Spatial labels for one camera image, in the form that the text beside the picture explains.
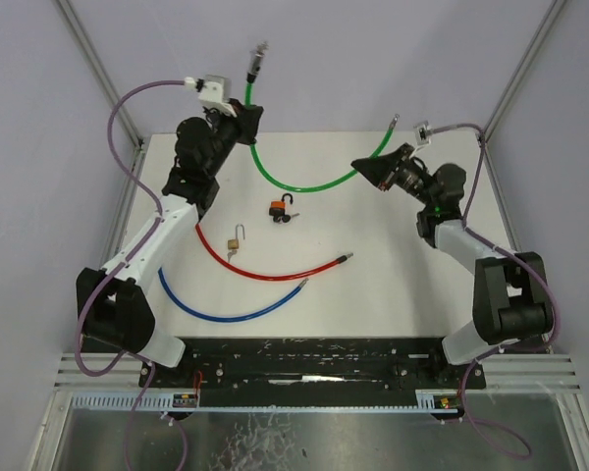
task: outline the wire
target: wire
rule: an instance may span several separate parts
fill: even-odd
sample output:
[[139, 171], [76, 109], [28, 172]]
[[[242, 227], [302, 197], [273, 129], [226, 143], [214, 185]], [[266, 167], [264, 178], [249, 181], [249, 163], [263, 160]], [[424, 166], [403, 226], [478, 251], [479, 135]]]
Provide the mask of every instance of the wire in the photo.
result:
[[[144, 183], [142, 183], [139, 180], [139, 178], [136, 177], [131, 172], [129, 167], [127, 167], [122, 162], [122, 159], [120, 158], [120, 155], [118, 154], [118, 151], [116, 150], [116, 146], [114, 144], [113, 126], [114, 126], [114, 122], [116, 120], [116, 116], [118, 115], [118, 112], [120, 111], [122, 106], [125, 104], [125, 102], [129, 98], [131, 98], [132, 96], [134, 96], [134, 95], [136, 95], [136, 94], [140, 93], [141, 91], [144, 91], [148, 88], [154, 88], [156, 86], [184, 85], [184, 84], [185, 83], [183, 80], [159, 80], [159, 81], [152, 81], [151, 83], [146, 83], [142, 86], [134, 88], [129, 93], [127, 93], [122, 98], [120, 98], [120, 100], [118, 100], [118, 103], [116, 103], [116, 105], [111, 110], [111, 114], [109, 115], [109, 120], [107, 122], [107, 143], [109, 144], [109, 151], [111, 152], [111, 155], [114, 157], [114, 160], [116, 161], [116, 163], [118, 164], [120, 169], [127, 175], [127, 177], [129, 177], [129, 179], [131, 179], [137, 186], [139, 186], [141, 189], [143, 189], [146, 192], [146, 194], [148, 194], [148, 196], [154, 201], [155, 206], [157, 208], [157, 212], [159, 213], [160, 216], [162, 215], [163, 209], [161, 207], [161, 202], [159, 201], [159, 198], [157, 198], [157, 195], [155, 195], [155, 193], [148, 186], [146, 186]], [[120, 351], [118, 353], [118, 355], [111, 361], [111, 363], [109, 363], [109, 365], [107, 365], [107, 367], [103, 368], [100, 371], [90, 370], [85, 366], [84, 362], [82, 361], [82, 357], [80, 355], [80, 334], [82, 332], [82, 327], [85, 323], [85, 319], [87, 318], [87, 314], [89, 314], [89, 311], [91, 310], [91, 306], [93, 305], [96, 297], [98, 297], [98, 295], [107, 287], [109, 282], [111, 282], [114, 279], [114, 277], [127, 265], [127, 262], [131, 261], [135, 257], [135, 254], [152, 237], [152, 235], [155, 233], [157, 227], [161, 224], [161, 222], [162, 222], [161, 217], [155, 219], [155, 221], [153, 222], [150, 229], [139, 240], [139, 242], [135, 245], [134, 249], [131, 250], [127, 254], [127, 256], [125, 257], [126, 262], [120, 263], [116, 268], [111, 270], [107, 274], [107, 276], [102, 280], [102, 282], [100, 282], [98, 284], [98, 286], [94, 289], [94, 291], [91, 292], [91, 294], [89, 295], [89, 298], [87, 299], [87, 301], [85, 302], [85, 305], [83, 306], [82, 311], [79, 314], [79, 320], [77, 322], [77, 331], [75, 334], [75, 342], [74, 342], [75, 361], [77, 362], [77, 365], [79, 365], [79, 369], [81, 370], [81, 372], [84, 373], [86, 376], [99, 377], [99, 376], [103, 376], [103, 375], [109, 373], [113, 369], [113, 367], [116, 366], [116, 364], [118, 363], [120, 358], [122, 358], [122, 356], [125, 353], [124, 351]]]
[[159, 274], [159, 281], [161, 282], [162, 288], [164, 289], [164, 291], [166, 291], [166, 294], [168, 294], [168, 297], [170, 297], [170, 299], [175, 304], [177, 304], [177, 307], [179, 307], [183, 311], [186, 311], [187, 314], [194, 316], [198, 319], [202, 319], [203, 321], [220, 322], [220, 323], [224, 323], [224, 324], [250, 321], [251, 319], [256, 319], [258, 317], [265, 316], [269, 312], [274, 311], [278, 307], [281, 307], [284, 304], [286, 304], [288, 301], [290, 301], [293, 297], [295, 297], [301, 291], [301, 289], [307, 283], [307, 278], [306, 278], [301, 283], [299, 283], [296, 286], [296, 288], [294, 288], [291, 292], [289, 292], [286, 296], [281, 298], [279, 301], [271, 304], [268, 307], [265, 307], [264, 309], [260, 309], [259, 311], [255, 311], [251, 314], [244, 314], [242, 316], [218, 317], [218, 316], [210, 316], [208, 314], [203, 314], [202, 312], [198, 312], [198, 311], [192, 309], [191, 307], [183, 304], [183, 302], [177, 298], [177, 296], [173, 293], [172, 289], [168, 285], [168, 282], [166, 281], [166, 277], [164, 277], [164, 271], [160, 268], [159, 272], [157, 272], [157, 273]]
[[[131, 430], [131, 424], [133, 422], [134, 416], [135, 416], [135, 412], [137, 410], [137, 407], [139, 406], [139, 404], [141, 403], [142, 398], [144, 397], [144, 395], [146, 394], [146, 390], [148, 390], [148, 388], [150, 387], [151, 383], [153, 382], [153, 379], [155, 378], [155, 363], [153, 363], [152, 361], [148, 361], [146, 358], [143, 358], [139, 355], [133, 355], [131, 354], [131, 356], [133, 358], [135, 358], [136, 360], [140, 360], [146, 363], [149, 363], [150, 366], [150, 373], [148, 374], [148, 378], [146, 379], [146, 382], [144, 383], [143, 388], [141, 389], [141, 391], [139, 392], [139, 394], [137, 395], [137, 397], [135, 398], [135, 402], [134, 405], [131, 407], [131, 411], [129, 412], [129, 419], [127, 420], [127, 425], [125, 426], [125, 436], [123, 438], [123, 443], [122, 443], [122, 449], [123, 449], [123, 455], [125, 457], [125, 466], [127, 466], [127, 469], [129, 471], [133, 471], [133, 468], [131, 467], [131, 462], [129, 461], [129, 431]], [[169, 419], [171, 424], [175, 424], [177, 426], [177, 428], [179, 429], [179, 432], [181, 433], [181, 440], [184, 444], [184, 452], [181, 456], [181, 460], [179, 462], [179, 465], [176, 468], [176, 471], [181, 471], [182, 469], [184, 469], [184, 465], [186, 464], [186, 460], [187, 460], [187, 435], [186, 435], [186, 431], [184, 430], [184, 428], [182, 427], [182, 425], [176, 421], [175, 419], [173, 419], [172, 417], [169, 417], [167, 415], [164, 416], [165, 418]]]
[[[439, 134], [442, 132], [453, 131], [453, 130], [458, 130], [458, 129], [462, 129], [462, 128], [470, 128], [470, 129], [477, 131], [478, 142], [480, 145], [480, 156], [478, 157], [478, 164], [477, 164], [477, 168], [475, 171], [475, 177], [473, 179], [473, 184], [471, 186], [471, 192], [469, 193], [469, 198], [467, 199], [467, 204], [466, 204], [466, 206], [464, 208], [464, 212], [462, 214], [462, 227], [464, 228], [464, 231], [466, 233], [468, 233], [470, 236], [472, 236], [473, 238], [475, 238], [479, 242], [491, 247], [494, 251], [498, 252], [499, 254], [504, 255], [506, 258], [512, 260], [518, 266], [520, 266], [523, 270], [525, 270], [528, 273], [528, 275], [531, 278], [533, 278], [534, 281], [537, 282], [537, 284], [539, 284], [541, 289], [548, 296], [548, 298], [550, 299], [550, 302], [552, 303], [552, 310], [553, 310], [553, 314], [554, 314], [554, 326], [552, 328], [552, 333], [551, 333], [550, 337], [548, 338], [548, 340], [545, 341], [542, 345], [539, 345], [538, 347], [526, 348], [526, 347], [519, 347], [519, 346], [515, 346], [515, 345], [510, 345], [507, 347], [507, 348], [511, 348], [511, 349], [515, 349], [515, 350], [523, 350], [523, 351], [544, 350], [545, 348], [552, 345], [556, 341], [556, 339], [559, 337], [559, 334], [561, 332], [561, 311], [559, 309], [559, 304], [557, 303], [554, 293], [552, 292], [550, 287], [548, 287], [548, 284], [545, 282], [545, 280], [543, 280], [541, 275], [539, 275], [527, 263], [525, 263], [519, 257], [514, 255], [512, 252], [509, 252], [508, 250], [498, 247], [493, 242], [491, 242], [489, 239], [485, 238], [484, 236], [480, 235], [479, 233], [475, 232], [474, 230], [472, 230], [470, 227], [467, 226], [467, 217], [469, 216], [469, 210], [471, 209], [471, 205], [473, 203], [473, 198], [475, 197], [475, 193], [476, 193], [476, 190], [478, 187], [478, 180], [480, 178], [480, 170], [482, 169], [482, 165], [484, 163], [484, 158], [487, 153], [487, 143], [486, 143], [486, 138], [485, 138], [484, 132], [482, 131], [482, 128], [480, 128], [479, 126], [474, 125], [472, 123], [461, 123], [458, 125], [451, 125], [451, 126], [445, 126], [442, 128], [436, 128], [436, 129], [432, 130], [432, 134]], [[499, 422], [474, 418], [469, 413], [469, 410], [467, 409], [466, 388], [467, 388], [467, 379], [469, 378], [471, 371], [473, 371], [473, 368], [476, 367], [476, 365], [478, 364], [479, 361], [481, 361], [485, 358], [488, 358], [489, 356], [495, 354], [498, 351], [499, 351], [498, 347], [493, 348], [493, 349], [487, 351], [486, 353], [478, 356], [477, 358], [472, 360], [471, 363], [469, 363], [469, 365], [467, 366], [467, 369], [464, 372], [464, 375], [462, 376], [462, 381], [460, 382], [460, 389], [459, 389], [460, 401], [462, 403], [462, 407], [464, 408], [464, 414], [465, 414], [467, 420], [469, 421], [469, 423], [471, 424], [473, 429], [476, 431], [476, 433], [487, 444], [489, 444], [492, 448], [494, 448], [495, 450], [497, 450], [498, 452], [500, 452], [501, 454], [503, 454], [505, 456], [508, 456], [513, 459], [517, 459], [519, 461], [525, 461], [525, 460], [530, 459], [533, 456], [532, 447], [530, 446], [530, 443], [528, 442], [527, 439], [525, 439], [521, 434], [519, 434], [515, 430], [513, 430], [510, 427], [507, 427], [506, 425], [501, 424]], [[501, 431], [515, 437], [526, 448], [526, 453], [524, 453], [524, 454], [515, 453], [513, 451], [510, 451], [510, 450], [504, 448], [503, 446], [498, 445], [491, 438], [489, 438], [487, 435], [482, 433], [482, 431], [478, 428], [478, 426], [480, 426], [480, 425], [500, 429]]]
[[325, 270], [329, 270], [332, 267], [336, 267], [343, 262], [346, 262], [351, 258], [353, 255], [352, 253], [348, 253], [347, 255], [341, 255], [336, 260], [333, 260], [325, 265], [321, 265], [320, 267], [313, 268], [311, 270], [306, 270], [305, 272], [293, 273], [291, 275], [260, 275], [258, 273], [248, 272], [247, 270], [243, 270], [242, 268], [235, 267], [229, 262], [226, 262], [216, 251], [212, 248], [209, 244], [209, 241], [205, 237], [203, 230], [200, 228], [200, 225], [197, 224], [196, 233], [198, 234], [198, 238], [203, 244], [203, 247], [209, 252], [214, 260], [220, 263], [223, 267], [228, 270], [231, 270], [234, 273], [242, 275], [243, 277], [253, 278], [254, 280], [261, 280], [264, 282], [287, 282], [290, 280], [299, 280], [301, 278], [311, 277], [312, 275], [316, 275], [318, 273], [324, 272]]
[[[252, 104], [252, 95], [253, 95], [253, 84], [248, 82], [246, 84], [246, 91], [244, 94], [244, 104], [246, 106], [249, 106]], [[384, 150], [384, 148], [386, 147], [386, 145], [389, 143], [389, 140], [391, 140], [391, 136], [393, 135], [393, 130], [395, 129], [395, 125], [397, 124], [398, 119], [399, 119], [399, 115], [395, 115], [395, 117], [391, 121], [391, 124], [389, 125], [389, 127], [386, 131], [386, 134], [384, 134], [384, 137], [382, 138], [382, 142], [380, 142], [380, 145], [378, 145], [377, 148], [371, 154], [372, 159], [379, 156], [382, 153], [382, 151]], [[268, 171], [266, 170], [266, 168], [262, 164], [261, 159], [259, 158], [259, 153], [257, 152], [257, 148], [255, 147], [255, 144], [251, 144], [250, 149], [251, 149], [251, 155], [253, 156], [253, 162], [255, 163], [255, 167], [257, 167], [257, 170], [259, 170], [259, 173], [262, 174], [262, 177], [264, 177], [266, 180], [268, 180], [274, 186], [282, 188], [286, 191], [292, 191], [292, 192], [297, 192], [297, 193], [314, 193], [317, 191], [325, 191], [326, 189], [330, 189], [330, 188], [333, 188], [334, 186], [338, 186], [339, 184], [344, 183], [347, 180], [352, 179], [355, 175], [357, 175], [356, 170], [351, 170], [350, 172], [344, 174], [342, 177], [339, 177], [339, 178], [337, 178], [331, 182], [328, 182], [328, 183], [319, 184], [317, 186], [292, 186], [290, 184], [281, 183], [279, 180], [275, 179], [271, 174], [268, 173]]]
[[200, 385], [203, 383], [203, 372], [196, 370], [194, 372], [194, 394], [196, 395], [196, 404], [200, 400]]
[[[140, 93], [141, 91], [144, 91], [148, 88], [154, 88], [156, 86], [184, 85], [184, 84], [185, 83], [183, 80], [160, 80], [160, 81], [153, 81], [151, 83], [146, 83], [142, 86], [134, 88], [129, 93], [127, 93], [122, 98], [120, 98], [120, 100], [118, 100], [118, 103], [116, 103], [116, 105], [111, 110], [111, 114], [109, 115], [109, 121], [107, 122], [107, 143], [109, 144], [109, 150], [111, 152], [111, 155], [114, 157], [114, 160], [116, 161], [116, 163], [118, 164], [120, 169], [127, 175], [127, 177], [129, 177], [129, 179], [131, 179], [137, 186], [139, 186], [141, 189], [143, 189], [146, 192], [146, 194], [148, 194], [148, 196], [153, 200], [153, 202], [155, 203], [155, 207], [157, 209], [157, 212], [159, 213], [160, 217], [155, 218], [155, 221], [153, 222], [150, 229], [148, 229], [146, 234], [144, 234], [144, 236], [139, 240], [139, 242], [135, 245], [134, 249], [131, 250], [127, 254], [127, 256], [125, 257], [125, 261], [119, 263], [115, 268], [110, 270], [109, 273], [105, 276], [105, 278], [103, 278], [103, 280], [96, 286], [96, 288], [91, 292], [91, 294], [87, 298], [81, 312], [79, 313], [79, 320], [77, 322], [77, 331], [75, 334], [75, 343], [74, 343], [75, 361], [77, 362], [77, 365], [79, 365], [80, 371], [89, 377], [100, 377], [100, 376], [103, 376], [103, 375], [109, 373], [114, 368], [114, 366], [116, 366], [118, 361], [122, 358], [122, 356], [125, 353], [128, 353], [130, 356], [132, 356], [133, 358], [135, 358], [137, 360], [144, 361], [144, 362], [147, 361], [146, 358], [143, 358], [139, 355], [121, 350], [116, 355], [116, 357], [113, 360], [111, 360], [109, 365], [107, 365], [102, 370], [99, 370], [99, 371], [90, 370], [85, 366], [85, 364], [82, 360], [82, 356], [80, 354], [80, 336], [81, 336], [81, 332], [82, 332], [82, 327], [85, 323], [85, 319], [86, 319], [87, 315], [89, 314], [89, 311], [91, 310], [91, 307], [92, 307], [94, 301], [96, 300], [96, 298], [98, 297], [98, 295], [107, 287], [107, 285], [115, 278], [115, 276], [125, 266], [127, 266], [127, 263], [129, 263], [135, 257], [135, 255], [139, 252], [139, 250], [152, 237], [152, 235], [157, 230], [157, 227], [162, 222], [161, 215], [163, 212], [161, 202], [159, 201], [159, 198], [157, 198], [155, 193], [148, 186], [146, 186], [144, 183], [142, 183], [138, 177], [133, 175], [131, 170], [122, 162], [122, 159], [120, 158], [120, 155], [118, 154], [118, 151], [116, 150], [116, 146], [114, 144], [113, 125], [116, 120], [116, 116], [118, 115], [118, 112], [120, 111], [122, 106], [125, 104], [125, 102], [129, 98], [131, 98], [132, 96], [134, 96], [134, 95], [136, 95], [136, 94]], [[155, 375], [155, 364], [152, 362], [150, 362], [150, 363], [151, 363], [150, 375], [148, 376], [146, 383], [144, 383], [144, 387], [137, 395], [135, 403], [134, 403], [133, 407], [131, 408], [129, 420], [127, 422], [127, 428], [125, 430], [125, 438], [124, 438], [123, 448], [124, 448], [125, 464], [127, 465], [127, 469], [129, 469], [130, 471], [131, 471], [132, 467], [131, 467], [131, 464], [129, 463], [128, 434], [129, 434], [129, 429], [131, 428], [131, 422], [133, 421], [135, 410], [137, 409], [137, 406], [141, 402], [141, 399], [143, 398], [144, 394], [146, 393], [146, 390], [150, 386], [150, 384], [154, 378], [154, 375]], [[174, 423], [179, 428], [179, 431], [182, 434], [182, 440], [184, 443], [184, 454], [182, 455], [181, 462], [180, 462], [179, 466], [177, 467], [177, 470], [179, 471], [184, 468], [184, 465], [186, 464], [186, 460], [187, 460], [187, 436], [186, 436], [186, 433], [184, 432], [184, 429], [177, 421], [175, 421], [174, 419], [172, 419], [170, 417], [169, 417], [169, 419], [171, 420], [171, 423]]]

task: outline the light gray background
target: light gray background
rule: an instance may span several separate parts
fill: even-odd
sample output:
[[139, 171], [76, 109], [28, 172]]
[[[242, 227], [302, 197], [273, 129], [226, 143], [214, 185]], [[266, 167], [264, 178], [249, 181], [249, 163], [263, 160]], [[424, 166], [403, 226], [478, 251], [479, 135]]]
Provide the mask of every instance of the light gray background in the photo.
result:
[[[486, 123], [551, 0], [73, 0], [119, 90], [218, 74], [243, 98], [249, 51], [262, 131], [382, 131], [395, 113]], [[148, 135], [198, 113], [153, 90], [128, 104]]]
[[73, 338], [77, 274], [100, 263], [121, 182], [108, 113], [52, 2], [1, 1], [0, 471], [27, 457]]
[[559, 346], [589, 405], [589, 0], [566, 7], [491, 150], [521, 246], [546, 262]]

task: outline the green cable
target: green cable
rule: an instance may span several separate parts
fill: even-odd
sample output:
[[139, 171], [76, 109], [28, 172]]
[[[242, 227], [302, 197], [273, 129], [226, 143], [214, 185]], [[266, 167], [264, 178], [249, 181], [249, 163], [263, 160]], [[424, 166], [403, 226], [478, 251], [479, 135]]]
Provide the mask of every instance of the green cable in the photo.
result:
[[[246, 92], [244, 94], [244, 104], [246, 106], [251, 104], [252, 94], [253, 84], [247, 83]], [[391, 121], [391, 124], [389, 125], [386, 134], [384, 134], [382, 142], [380, 142], [380, 145], [378, 145], [377, 149], [375, 149], [371, 154], [372, 159], [380, 155], [384, 150], [384, 147], [386, 147], [386, 144], [388, 144], [389, 140], [391, 140], [391, 136], [393, 135], [393, 130], [395, 129], [395, 124], [397, 123], [398, 118], [399, 116], [395, 115], [395, 117]], [[259, 173], [262, 174], [262, 176], [270, 183], [272, 183], [274, 186], [278, 186], [279, 188], [285, 189], [286, 191], [292, 191], [297, 193], [314, 193], [316, 191], [324, 191], [326, 189], [333, 188], [334, 186], [338, 186], [339, 184], [346, 182], [347, 180], [349, 180], [357, 174], [356, 170], [351, 170], [349, 173], [344, 174], [342, 177], [339, 177], [329, 183], [319, 184], [317, 186], [290, 186], [289, 184], [281, 183], [279, 180], [275, 179], [271, 174], [268, 173], [268, 171], [262, 165], [262, 161], [259, 159], [259, 154], [257, 153], [257, 148], [255, 147], [255, 144], [251, 144], [250, 148], [251, 155], [253, 156], [253, 162], [255, 162], [255, 166], [257, 167], [257, 170], [259, 170]]]

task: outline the white table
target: white table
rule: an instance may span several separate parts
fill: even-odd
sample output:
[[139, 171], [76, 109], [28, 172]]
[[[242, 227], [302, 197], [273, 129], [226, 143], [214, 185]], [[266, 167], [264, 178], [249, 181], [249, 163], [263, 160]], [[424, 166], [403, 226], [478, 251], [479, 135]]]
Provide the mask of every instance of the white table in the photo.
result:
[[[351, 160], [366, 157], [381, 132], [279, 132], [258, 137], [266, 168], [285, 183], [314, 185], [350, 170]], [[164, 186], [173, 163], [173, 134], [150, 140], [141, 179]], [[396, 132], [386, 152], [412, 132]], [[419, 156], [431, 171], [455, 162], [467, 172], [468, 193], [479, 149], [470, 131], [435, 136]], [[177, 337], [424, 337], [444, 336], [471, 319], [473, 278], [448, 255], [432, 249], [416, 232], [421, 204], [399, 188], [382, 193], [362, 176], [331, 190], [294, 195], [286, 225], [268, 216], [270, 201], [283, 190], [255, 169], [249, 149], [238, 145], [218, 181], [221, 189], [201, 227], [223, 258], [236, 224], [246, 240], [232, 263], [264, 274], [310, 269], [348, 252], [347, 263], [312, 277], [302, 292], [280, 309], [243, 323], [217, 324], [190, 317], [175, 306], [155, 280], [147, 297], [162, 328]], [[126, 237], [153, 210], [139, 191]], [[494, 190], [483, 168], [469, 224], [495, 243], [507, 245]], [[245, 314], [286, 295], [299, 282], [269, 283], [241, 277], [216, 263], [194, 231], [171, 249], [164, 265], [176, 295], [212, 315]]]

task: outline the orange padlock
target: orange padlock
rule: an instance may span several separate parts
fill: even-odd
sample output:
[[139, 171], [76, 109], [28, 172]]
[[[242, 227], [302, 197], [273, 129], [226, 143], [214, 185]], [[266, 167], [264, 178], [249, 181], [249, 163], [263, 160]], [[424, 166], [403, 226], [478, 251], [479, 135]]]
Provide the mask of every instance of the orange padlock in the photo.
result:
[[273, 217], [274, 223], [285, 223], [291, 218], [286, 214], [286, 197], [289, 197], [291, 204], [293, 204], [293, 196], [290, 193], [284, 193], [282, 199], [279, 201], [271, 201], [271, 207], [268, 209], [268, 215]]

